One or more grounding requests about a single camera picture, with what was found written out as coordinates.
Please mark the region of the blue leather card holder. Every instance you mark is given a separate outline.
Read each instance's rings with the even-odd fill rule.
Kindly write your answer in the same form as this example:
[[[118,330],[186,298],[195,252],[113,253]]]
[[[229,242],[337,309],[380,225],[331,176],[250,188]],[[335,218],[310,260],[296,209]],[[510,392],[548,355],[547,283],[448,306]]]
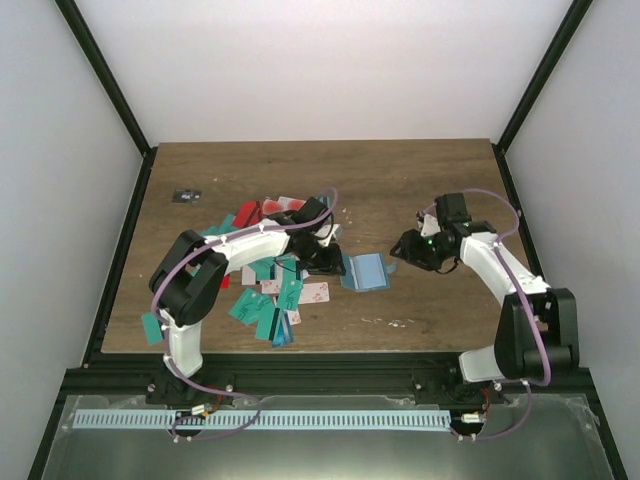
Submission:
[[[341,277],[341,286],[356,293],[386,290],[391,287],[390,276],[395,272],[397,263],[387,263],[381,253],[363,255],[342,255],[345,274]]]

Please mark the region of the blue card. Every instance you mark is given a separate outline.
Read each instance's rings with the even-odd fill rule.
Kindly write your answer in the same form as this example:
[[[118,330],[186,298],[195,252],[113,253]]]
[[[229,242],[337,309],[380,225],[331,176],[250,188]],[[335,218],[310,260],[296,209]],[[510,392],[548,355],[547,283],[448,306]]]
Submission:
[[[293,327],[290,316],[286,311],[281,311],[277,320],[273,323],[273,335],[271,345],[274,348],[283,347],[294,342]]]

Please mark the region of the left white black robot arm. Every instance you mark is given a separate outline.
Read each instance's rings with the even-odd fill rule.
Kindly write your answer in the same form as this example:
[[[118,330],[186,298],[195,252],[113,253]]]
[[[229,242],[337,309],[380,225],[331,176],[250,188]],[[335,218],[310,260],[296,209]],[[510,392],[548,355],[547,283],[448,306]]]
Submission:
[[[229,233],[202,236],[182,232],[149,281],[150,311],[164,327],[163,361],[173,373],[170,393],[181,403],[196,402],[204,379],[201,323],[212,310],[224,278],[256,261],[291,254],[311,275],[343,276],[342,252],[335,239],[333,210],[309,198],[297,210],[276,212]]]

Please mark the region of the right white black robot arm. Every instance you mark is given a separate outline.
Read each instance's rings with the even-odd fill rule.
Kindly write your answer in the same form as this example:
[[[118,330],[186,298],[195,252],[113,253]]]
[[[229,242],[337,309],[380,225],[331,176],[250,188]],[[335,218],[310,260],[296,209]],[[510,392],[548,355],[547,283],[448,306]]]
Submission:
[[[460,368],[445,376],[451,400],[468,402],[480,382],[546,386],[553,375],[578,368],[577,303],[569,289],[551,287],[523,265],[491,223],[472,218],[462,192],[437,197],[416,217],[416,228],[401,235],[391,256],[441,275],[446,261],[463,264],[501,308],[493,344],[461,353]]]

